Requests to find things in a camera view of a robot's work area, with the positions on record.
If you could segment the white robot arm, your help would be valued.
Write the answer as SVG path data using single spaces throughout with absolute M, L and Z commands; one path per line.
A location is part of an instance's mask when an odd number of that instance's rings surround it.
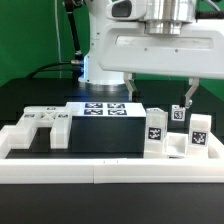
M 188 77 L 190 97 L 201 78 L 224 79 L 224 12 L 196 10 L 197 0 L 84 0 L 90 52 L 84 80 L 127 82 L 132 73 Z

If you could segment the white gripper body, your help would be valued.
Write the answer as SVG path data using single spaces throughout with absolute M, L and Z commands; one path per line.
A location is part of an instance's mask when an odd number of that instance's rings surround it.
M 224 10 L 197 0 L 118 0 L 105 7 L 104 70 L 224 79 Z

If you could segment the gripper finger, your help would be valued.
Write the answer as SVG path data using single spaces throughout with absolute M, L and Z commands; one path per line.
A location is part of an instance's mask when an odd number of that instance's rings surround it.
M 129 100 L 137 101 L 139 97 L 139 92 L 135 85 L 135 75 L 133 73 L 124 73 L 124 82 L 129 92 Z
M 190 78 L 189 79 L 190 88 L 185 95 L 181 96 L 181 100 L 180 100 L 180 106 L 182 108 L 189 109 L 191 107 L 191 105 L 192 105 L 191 97 L 196 92 L 197 88 L 199 87 L 199 84 L 200 84 L 199 78 Z

